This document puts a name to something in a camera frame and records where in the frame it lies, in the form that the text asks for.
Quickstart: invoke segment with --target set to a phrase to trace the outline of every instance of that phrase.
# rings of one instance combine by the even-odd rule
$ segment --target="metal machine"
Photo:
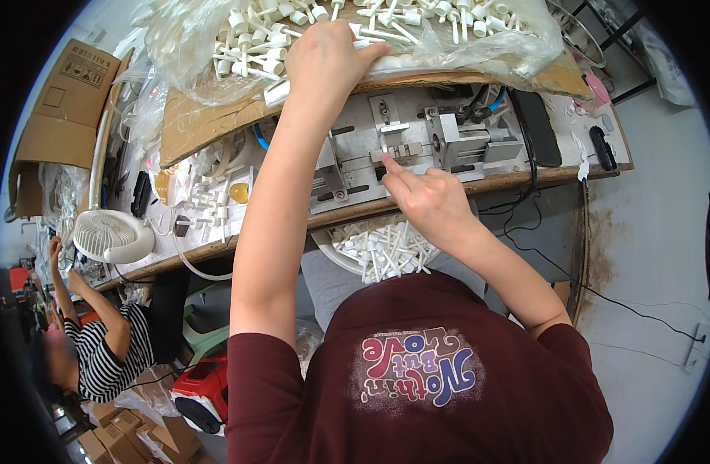
[[[514,160],[524,146],[510,111],[476,124],[456,117],[463,99],[436,99],[431,89],[373,94],[350,97],[324,141],[312,213],[385,198],[383,152],[415,174],[436,167],[467,182],[483,179],[485,162]]]

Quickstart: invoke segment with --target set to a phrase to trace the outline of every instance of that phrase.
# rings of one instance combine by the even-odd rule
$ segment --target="woman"
[[[347,22],[320,22],[286,58],[290,93],[235,254],[229,462],[600,462],[612,421],[564,304],[474,218],[457,178],[415,175],[387,154],[390,199],[525,330],[487,308],[482,286],[448,272],[351,294],[332,273],[322,292],[338,303],[317,307],[314,292],[326,336],[301,377],[295,283],[316,159],[352,88],[390,51],[355,51],[353,40]],[[320,284],[324,272],[306,282]]]
[[[68,290],[81,296],[100,316],[81,326],[58,270],[63,245],[53,237],[48,263],[63,313],[31,340],[31,371],[45,399],[61,403],[63,395],[107,403],[127,389],[147,367],[174,361],[182,347],[183,308],[189,274],[180,269],[157,276],[150,307],[124,304],[120,309],[91,288],[75,270]]]

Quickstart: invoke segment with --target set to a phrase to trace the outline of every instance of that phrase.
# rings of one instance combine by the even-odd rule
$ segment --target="white bowl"
[[[372,219],[367,222],[379,223],[382,221],[383,225],[385,226],[387,224],[396,224],[398,222],[402,222],[403,220],[405,220],[404,215],[398,214],[394,216],[386,216],[384,218]],[[329,236],[326,229],[319,230],[317,232],[312,232],[311,237],[313,238],[313,241],[316,242],[316,245],[323,252],[323,254],[326,255],[332,261],[334,261],[337,266],[340,266],[344,270],[350,271],[352,274],[362,275],[362,266],[358,264],[356,259],[343,255],[334,249],[334,246],[332,246],[332,238]],[[437,249],[437,251],[433,253],[432,257],[426,263],[424,263],[424,265],[427,265],[432,262],[432,260],[434,260],[434,258],[439,254],[440,250]]]

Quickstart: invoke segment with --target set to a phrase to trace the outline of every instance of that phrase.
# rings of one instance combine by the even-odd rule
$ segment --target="black pants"
[[[183,344],[182,321],[190,288],[190,272],[181,267],[158,274],[154,280],[152,303],[143,309],[157,364],[168,364],[180,354]]]

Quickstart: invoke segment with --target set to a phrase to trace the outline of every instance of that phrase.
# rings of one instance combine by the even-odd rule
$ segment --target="striped shirt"
[[[79,356],[79,393],[96,403],[107,403],[131,385],[147,367],[155,364],[146,318],[137,304],[124,304],[118,310],[131,325],[128,355],[121,362],[105,342],[108,332],[101,321],[88,322],[79,329],[64,320],[64,330],[77,346]]]

